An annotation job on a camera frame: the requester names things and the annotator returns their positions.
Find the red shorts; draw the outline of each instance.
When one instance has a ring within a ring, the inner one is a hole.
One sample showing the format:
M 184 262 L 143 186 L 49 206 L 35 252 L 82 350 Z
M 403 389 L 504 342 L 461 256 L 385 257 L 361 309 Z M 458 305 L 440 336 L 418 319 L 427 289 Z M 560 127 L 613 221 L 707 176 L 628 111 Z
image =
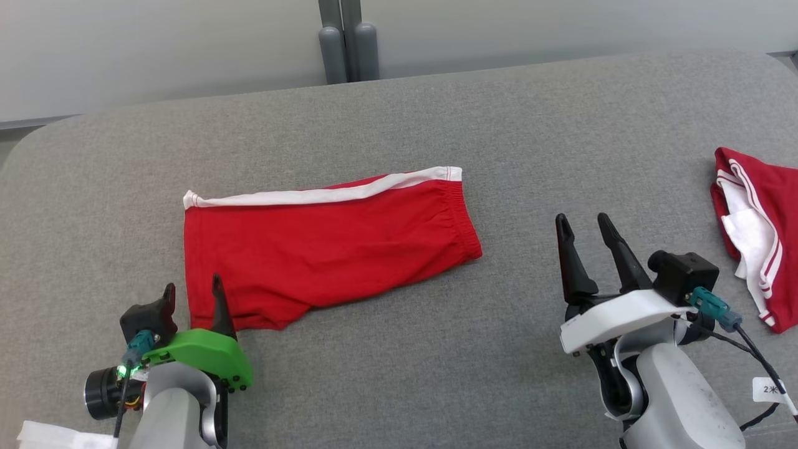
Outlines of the red shorts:
M 236 329 L 283 329 L 311 308 L 378 295 L 482 256 L 462 170 L 204 200 L 189 191 L 186 288 L 209 328 L 221 275 Z

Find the white fabric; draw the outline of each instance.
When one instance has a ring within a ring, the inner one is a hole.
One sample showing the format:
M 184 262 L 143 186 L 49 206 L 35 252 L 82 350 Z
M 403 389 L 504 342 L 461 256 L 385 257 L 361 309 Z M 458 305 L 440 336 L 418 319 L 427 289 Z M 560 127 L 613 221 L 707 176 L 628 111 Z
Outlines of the white fabric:
M 17 437 L 19 449 L 115 449 L 111 435 L 79 432 L 52 424 L 25 421 Z
M 740 265 L 734 276 L 745 279 L 754 304 L 768 326 L 776 321 L 769 316 L 765 298 L 770 297 L 766 262 L 772 256 L 776 233 L 768 218 L 751 204 L 749 191 L 734 175 L 718 171 L 717 184 L 723 189 L 729 215 L 721 218 L 729 239 L 740 252 Z
M 463 180 L 460 167 L 432 167 L 411 173 L 395 173 L 381 177 L 369 184 L 343 189 L 288 190 L 283 192 L 260 192 L 236 195 L 219 199 L 204 200 L 189 190 L 183 196 L 183 206 L 209 208 L 218 206 L 265 206 L 265 205 L 314 205 L 319 203 L 338 203 L 373 197 L 391 189 L 403 189 L 426 181 Z

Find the gray vertical strip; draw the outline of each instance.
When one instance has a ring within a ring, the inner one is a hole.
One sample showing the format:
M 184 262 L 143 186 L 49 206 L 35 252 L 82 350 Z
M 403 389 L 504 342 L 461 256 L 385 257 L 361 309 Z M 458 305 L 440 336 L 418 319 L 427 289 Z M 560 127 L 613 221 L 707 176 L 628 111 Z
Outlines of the gray vertical strip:
M 346 56 L 341 31 L 334 26 L 325 26 L 318 32 L 318 43 L 322 46 L 327 84 L 346 82 Z
M 338 0 L 318 0 L 318 10 L 322 13 L 322 26 L 332 26 L 338 31 L 344 32 Z
M 341 0 L 341 17 L 344 22 L 344 45 L 346 47 L 346 68 L 347 72 L 349 72 L 349 81 L 360 81 L 358 40 L 355 37 L 355 28 L 363 21 L 360 0 Z
M 380 79 L 380 65 L 377 57 L 377 28 L 370 23 L 361 23 L 354 29 L 358 48 L 358 69 L 360 81 Z

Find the red garment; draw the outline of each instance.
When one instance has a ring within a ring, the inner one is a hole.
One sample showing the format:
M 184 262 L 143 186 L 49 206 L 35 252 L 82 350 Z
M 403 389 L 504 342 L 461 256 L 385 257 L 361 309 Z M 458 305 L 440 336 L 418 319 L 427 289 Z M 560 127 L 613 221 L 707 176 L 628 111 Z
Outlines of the red garment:
M 184 197 L 193 328 L 221 275 L 236 329 L 283 329 L 311 308 L 412 284 L 482 255 L 462 170 L 434 167 L 326 189 Z
M 798 169 L 732 149 L 715 151 L 713 203 L 735 273 L 748 281 L 760 318 L 774 332 L 798 324 Z

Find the black cylinder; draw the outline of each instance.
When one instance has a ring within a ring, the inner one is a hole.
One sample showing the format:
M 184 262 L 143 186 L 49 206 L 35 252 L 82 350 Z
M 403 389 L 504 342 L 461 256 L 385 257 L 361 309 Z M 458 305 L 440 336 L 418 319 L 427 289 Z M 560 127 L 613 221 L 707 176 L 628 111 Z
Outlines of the black cylinder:
M 135 399 L 141 394 L 142 382 L 131 379 L 128 384 L 126 400 Z M 117 367 L 101 369 L 89 374 L 83 390 L 86 410 L 94 419 L 113 418 L 119 411 L 119 400 L 122 395 L 117 383 Z

